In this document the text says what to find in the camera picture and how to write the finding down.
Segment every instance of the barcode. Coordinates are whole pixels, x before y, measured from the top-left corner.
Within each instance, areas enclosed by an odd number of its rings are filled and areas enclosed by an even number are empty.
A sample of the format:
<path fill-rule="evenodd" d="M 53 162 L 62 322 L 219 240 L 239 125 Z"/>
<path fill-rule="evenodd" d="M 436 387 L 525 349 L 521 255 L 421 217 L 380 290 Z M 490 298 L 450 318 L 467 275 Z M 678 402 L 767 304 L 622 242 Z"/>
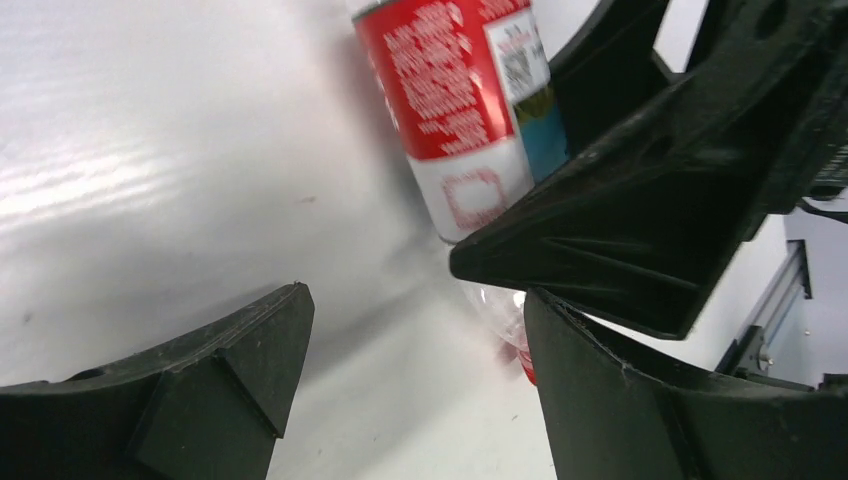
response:
<path fill-rule="evenodd" d="M 501 57 L 509 90 L 513 97 L 522 97 L 533 89 L 533 73 L 527 50 L 519 48 Z"/>

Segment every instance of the white table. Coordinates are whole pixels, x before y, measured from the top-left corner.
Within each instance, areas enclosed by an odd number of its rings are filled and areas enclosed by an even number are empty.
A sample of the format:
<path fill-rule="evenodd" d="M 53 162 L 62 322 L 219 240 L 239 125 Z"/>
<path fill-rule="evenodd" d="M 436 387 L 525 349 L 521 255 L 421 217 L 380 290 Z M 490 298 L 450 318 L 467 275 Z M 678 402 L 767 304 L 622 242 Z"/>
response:
<path fill-rule="evenodd" d="M 594 5 L 536 3 L 549 54 Z M 660 37 L 678 66 L 700 4 Z M 313 341 L 269 478 L 554 478 L 536 391 L 447 272 L 343 0 L 0 2 L 0 154 L 0 384 L 300 280 Z M 782 227 L 763 235 L 745 271 L 780 263 Z M 668 349 L 708 365 L 734 327 L 700 325 Z"/>

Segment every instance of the blue label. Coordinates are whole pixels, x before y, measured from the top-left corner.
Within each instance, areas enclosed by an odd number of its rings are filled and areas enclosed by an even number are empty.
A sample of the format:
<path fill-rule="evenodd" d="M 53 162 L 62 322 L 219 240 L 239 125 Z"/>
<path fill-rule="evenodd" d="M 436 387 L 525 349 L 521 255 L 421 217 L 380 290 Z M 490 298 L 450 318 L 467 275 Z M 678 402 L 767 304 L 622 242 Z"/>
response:
<path fill-rule="evenodd" d="M 538 184 L 569 159 L 568 140 L 550 85 L 514 107 L 533 180 Z"/>

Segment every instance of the mounting hole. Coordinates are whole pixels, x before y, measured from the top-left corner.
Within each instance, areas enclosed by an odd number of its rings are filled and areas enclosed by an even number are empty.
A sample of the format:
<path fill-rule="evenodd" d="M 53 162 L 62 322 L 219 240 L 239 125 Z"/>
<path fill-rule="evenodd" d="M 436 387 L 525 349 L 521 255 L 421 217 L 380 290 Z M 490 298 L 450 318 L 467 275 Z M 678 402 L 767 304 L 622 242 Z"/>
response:
<path fill-rule="evenodd" d="M 777 33 L 788 15 L 789 0 L 772 0 L 757 21 L 755 30 L 757 40 L 765 40 Z"/>
<path fill-rule="evenodd" d="M 99 376 L 105 375 L 106 371 L 102 368 L 90 368 L 88 370 L 83 370 L 80 373 L 74 375 L 73 377 L 65 380 L 66 382 L 76 382 L 78 380 L 89 380 L 92 378 L 97 378 Z"/>
<path fill-rule="evenodd" d="M 674 146 L 674 137 L 663 135 L 651 143 L 642 153 L 642 160 L 646 163 L 659 163 Z"/>

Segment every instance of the red object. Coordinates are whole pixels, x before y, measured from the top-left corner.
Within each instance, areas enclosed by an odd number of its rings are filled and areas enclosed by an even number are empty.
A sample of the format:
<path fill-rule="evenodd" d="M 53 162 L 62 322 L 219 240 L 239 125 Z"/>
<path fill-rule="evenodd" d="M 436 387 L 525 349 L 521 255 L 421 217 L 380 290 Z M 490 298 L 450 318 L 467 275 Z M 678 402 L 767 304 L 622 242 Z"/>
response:
<path fill-rule="evenodd" d="M 536 370 L 533 369 L 533 359 L 530 357 L 530 352 L 518 350 L 518 361 L 521 362 L 524 373 L 527 374 L 527 379 L 530 380 L 530 383 L 536 385 Z"/>
<path fill-rule="evenodd" d="M 406 152 L 438 161 L 513 135 L 484 27 L 530 0 L 397 0 L 356 20 Z"/>

